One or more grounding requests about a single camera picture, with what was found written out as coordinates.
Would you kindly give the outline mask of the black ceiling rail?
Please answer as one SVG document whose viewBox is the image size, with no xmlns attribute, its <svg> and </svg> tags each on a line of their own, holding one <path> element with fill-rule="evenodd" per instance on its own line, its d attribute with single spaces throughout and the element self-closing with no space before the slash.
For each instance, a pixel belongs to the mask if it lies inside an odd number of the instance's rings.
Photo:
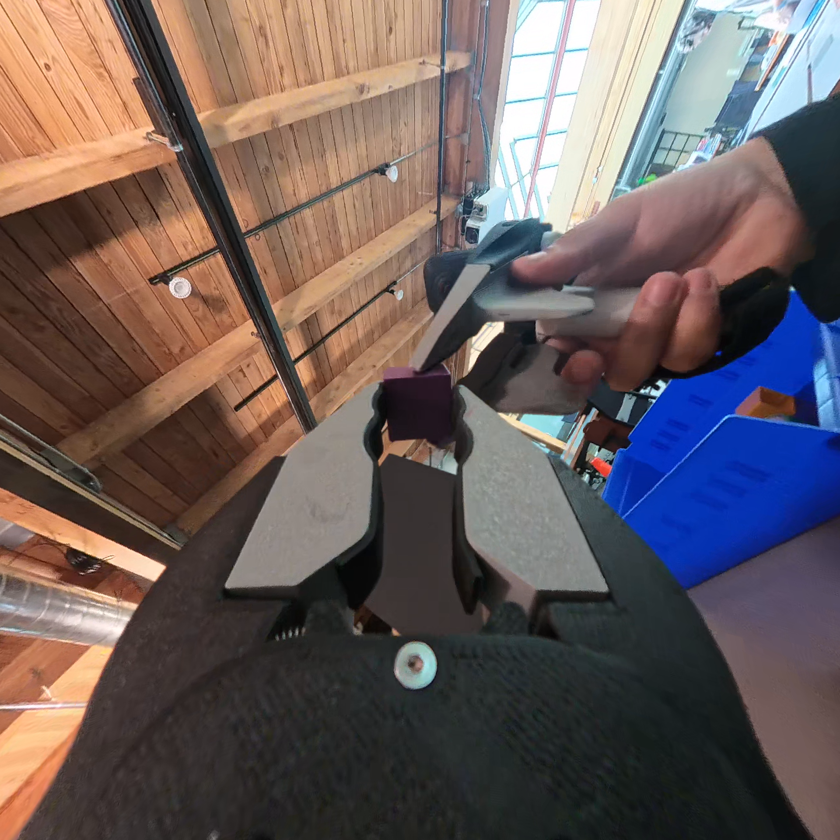
<svg viewBox="0 0 840 840">
<path fill-rule="evenodd" d="M 151 2 L 106 6 L 145 91 L 146 109 L 199 206 L 304 434 L 318 424 L 246 244 L 205 132 Z"/>
</svg>

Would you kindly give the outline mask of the purple block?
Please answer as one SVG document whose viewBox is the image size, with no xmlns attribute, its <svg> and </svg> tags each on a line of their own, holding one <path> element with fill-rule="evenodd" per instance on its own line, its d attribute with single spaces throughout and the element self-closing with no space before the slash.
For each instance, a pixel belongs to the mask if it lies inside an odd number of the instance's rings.
<svg viewBox="0 0 840 840">
<path fill-rule="evenodd" d="M 388 368 L 382 387 L 387 433 L 392 442 L 425 440 L 444 447 L 453 440 L 453 382 L 444 364 L 425 372 L 406 366 Z"/>
</svg>

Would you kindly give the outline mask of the ceiling projector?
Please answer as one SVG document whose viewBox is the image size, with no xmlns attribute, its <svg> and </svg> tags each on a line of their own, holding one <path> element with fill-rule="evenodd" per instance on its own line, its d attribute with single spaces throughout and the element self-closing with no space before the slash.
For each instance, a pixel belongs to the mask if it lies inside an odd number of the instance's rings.
<svg viewBox="0 0 840 840">
<path fill-rule="evenodd" d="M 465 196 L 461 203 L 460 233 L 464 246 L 477 247 L 497 224 L 505 221 L 508 190 L 493 186 L 478 196 Z"/>
</svg>

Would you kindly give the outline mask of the orange plastic part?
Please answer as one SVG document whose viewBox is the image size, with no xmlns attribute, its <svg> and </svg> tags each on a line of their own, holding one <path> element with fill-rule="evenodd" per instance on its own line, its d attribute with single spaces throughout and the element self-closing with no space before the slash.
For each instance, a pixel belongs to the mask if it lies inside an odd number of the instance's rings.
<svg viewBox="0 0 840 840">
<path fill-rule="evenodd" d="M 785 420 L 794 417 L 796 410 L 792 395 L 759 386 L 740 402 L 734 413 L 741 417 Z"/>
</svg>

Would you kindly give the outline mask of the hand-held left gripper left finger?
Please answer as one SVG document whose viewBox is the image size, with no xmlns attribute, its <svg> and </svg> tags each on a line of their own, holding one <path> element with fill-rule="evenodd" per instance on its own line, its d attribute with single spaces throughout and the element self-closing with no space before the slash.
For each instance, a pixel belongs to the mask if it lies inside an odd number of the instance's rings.
<svg viewBox="0 0 840 840">
<path fill-rule="evenodd" d="M 384 422 L 375 383 L 293 446 L 227 578 L 228 595 L 366 601 L 382 572 Z"/>
</svg>

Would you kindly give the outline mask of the person's right hand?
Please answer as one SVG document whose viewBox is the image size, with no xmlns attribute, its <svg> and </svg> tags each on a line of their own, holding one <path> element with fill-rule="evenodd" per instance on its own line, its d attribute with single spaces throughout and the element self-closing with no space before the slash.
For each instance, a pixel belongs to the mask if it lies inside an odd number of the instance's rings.
<svg viewBox="0 0 840 840">
<path fill-rule="evenodd" d="M 584 399 L 602 378 L 626 392 L 659 366 L 695 370 L 717 351 L 721 288 L 761 268 L 789 277 L 812 256 L 784 171 L 757 139 L 616 199 L 511 273 L 541 287 L 641 287 L 618 338 L 549 340 Z"/>
</svg>

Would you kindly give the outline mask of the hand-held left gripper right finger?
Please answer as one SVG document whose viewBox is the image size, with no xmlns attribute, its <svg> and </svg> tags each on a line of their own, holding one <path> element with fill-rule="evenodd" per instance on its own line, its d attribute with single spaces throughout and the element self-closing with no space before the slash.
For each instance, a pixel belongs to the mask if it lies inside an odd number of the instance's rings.
<svg viewBox="0 0 840 840">
<path fill-rule="evenodd" d="M 550 458 L 465 386 L 455 389 L 454 575 L 465 609 L 537 615 L 610 591 Z"/>
</svg>

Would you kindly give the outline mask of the person's right forearm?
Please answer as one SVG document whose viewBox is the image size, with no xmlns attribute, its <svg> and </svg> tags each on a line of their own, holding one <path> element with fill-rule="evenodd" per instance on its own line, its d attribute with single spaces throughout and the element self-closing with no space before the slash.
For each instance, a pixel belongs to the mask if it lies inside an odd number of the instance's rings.
<svg viewBox="0 0 840 840">
<path fill-rule="evenodd" d="M 820 322 L 839 320 L 839 97 L 809 104 L 753 135 L 773 150 L 813 244 L 792 285 Z"/>
</svg>

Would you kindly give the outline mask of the blue plastic bin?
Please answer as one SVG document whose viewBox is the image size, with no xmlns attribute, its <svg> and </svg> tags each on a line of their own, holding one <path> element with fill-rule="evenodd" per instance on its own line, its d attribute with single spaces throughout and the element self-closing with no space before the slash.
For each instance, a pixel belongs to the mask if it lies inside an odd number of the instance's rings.
<svg viewBox="0 0 840 840">
<path fill-rule="evenodd" d="M 737 416 L 759 386 L 791 395 L 790 419 Z M 672 381 L 614 460 L 603 500 L 690 588 L 835 518 L 838 321 L 795 293 L 757 349 Z"/>
</svg>

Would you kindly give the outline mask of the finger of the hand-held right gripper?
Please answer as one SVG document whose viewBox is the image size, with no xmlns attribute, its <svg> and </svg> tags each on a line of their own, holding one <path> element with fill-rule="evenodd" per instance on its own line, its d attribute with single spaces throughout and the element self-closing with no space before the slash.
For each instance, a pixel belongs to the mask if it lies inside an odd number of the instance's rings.
<svg viewBox="0 0 840 840">
<path fill-rule="evenodd" d="M 487 264 L 467 264 L 436 311 L 412 357 L 414 372 L 427 372 L 446 361 L 486 322 L 477 314 L 474 293 L 490 273 Z"/>
<path fill-rule="evenodd" d="M 568 357 L 544 343 L 500 333 L 481 351 L 458 385 L 504 414 L 566 415 L 580 411 L 593 383 L 575 385 L 560 372 Z"/>
</svg>

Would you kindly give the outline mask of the silver ventilation duct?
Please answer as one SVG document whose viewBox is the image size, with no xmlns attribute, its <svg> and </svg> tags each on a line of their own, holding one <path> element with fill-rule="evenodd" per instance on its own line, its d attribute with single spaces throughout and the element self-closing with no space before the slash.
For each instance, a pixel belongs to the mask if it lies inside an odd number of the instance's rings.
<svg viewBox="0 0 840 840">
<path fill-rule="evenodd" d="M 24 572 L 1 573 L 1 634 L 111 648 L 137 606 Z"/>
</svg>

